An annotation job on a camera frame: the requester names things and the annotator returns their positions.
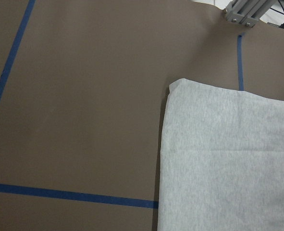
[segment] white floor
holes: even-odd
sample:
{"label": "white floor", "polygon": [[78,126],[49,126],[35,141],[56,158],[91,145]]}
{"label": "white floor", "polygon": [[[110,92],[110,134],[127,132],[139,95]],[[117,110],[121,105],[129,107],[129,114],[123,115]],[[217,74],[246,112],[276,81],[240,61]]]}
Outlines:
{"label": "white floor", "polygon": [[[224,9],[229,2],[231,2],[231,0],[192,0],[192,1],[211,4],[211,5],[214,5],[218,8],[220,8],[221,10]],[[282,10],[282,8],[281,8],[281,6],[278,2],[275,3],[272,6],[272,8],[274,8],[274,9],[280,11],[280,12],[283,12],[283,10]],[[284,15],[277,13],[273,10],[268,10],[260,19],[262,21],[266,22],[266,23],[270,22],[270,23],[274,23],[274,24],[277,24],[277,25],[284,23]]]}

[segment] cloth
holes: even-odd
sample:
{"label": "cloth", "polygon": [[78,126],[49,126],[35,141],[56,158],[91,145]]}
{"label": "cloth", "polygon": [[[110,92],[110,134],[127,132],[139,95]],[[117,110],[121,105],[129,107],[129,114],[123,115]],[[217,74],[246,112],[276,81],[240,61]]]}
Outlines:
{"label": "cloth", "polygon": [[180,79],[161,143],[158,231],[284,231],[284,101]]}

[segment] blue tape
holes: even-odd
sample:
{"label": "blue tape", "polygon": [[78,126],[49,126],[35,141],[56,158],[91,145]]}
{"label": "blue tape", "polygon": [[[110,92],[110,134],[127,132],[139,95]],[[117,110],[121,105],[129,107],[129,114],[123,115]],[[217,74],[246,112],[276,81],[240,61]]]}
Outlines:
{"label": "blue tape", "polygon": [[24,13],[23,18],[22,18],[22,21],[19,25],[16,37],[15,37],[13,43],[12,43],[12,48],[9,52],[8,57],[7,57],[2,75],[0,77],[0,101],[1,101],[1,97],[2,97],[2,94],[3,94],[4,88],[5,88],[8,76],[9,76],[11,69],[12,69],[12,64],[13,64],[15,57],[16,57],[16,54],[18,52],[20,42],[21,42],[22,36],[24,34],[27,22],[30,18],[32,9],[34,7],[34,4],[35,4],[35,0],[30,0],[28,2],[25,13]]}
{"label": "blue tape", "polygon": [[115,197],[115,196],[104,196],[104,195],[79,193],[79,192],[59,191],[52,189],[31,188],[31,187],[8,185],[8,184],[0,184],[0,193],[13,193],[20,195],[58,198],[64,200],[87,201],[87,202],[103,203],[110,205],[125,205],[125,206],[154,208],[154,209],[158,209],[159,207],[159,202],[157,201],[148,201],[148,200],[125,198],[125,197]]}
{"label": "blue tape", "polygon": [[237,40],[237,57],[238,57],[238,79],[239,79],[239,90],[244,90],[243,84],[243,68],[242,68],[242,36],[238,36]]}

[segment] metal bracket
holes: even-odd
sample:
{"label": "metal bracket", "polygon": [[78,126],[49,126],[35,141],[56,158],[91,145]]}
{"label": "metal bracket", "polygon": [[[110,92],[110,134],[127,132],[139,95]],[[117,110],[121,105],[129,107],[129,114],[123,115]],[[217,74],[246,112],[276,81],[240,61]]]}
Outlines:
{"label": "metal bracket", "polygon": [[224,9],[229,22],[253,27],[276,0],[234,0]]}

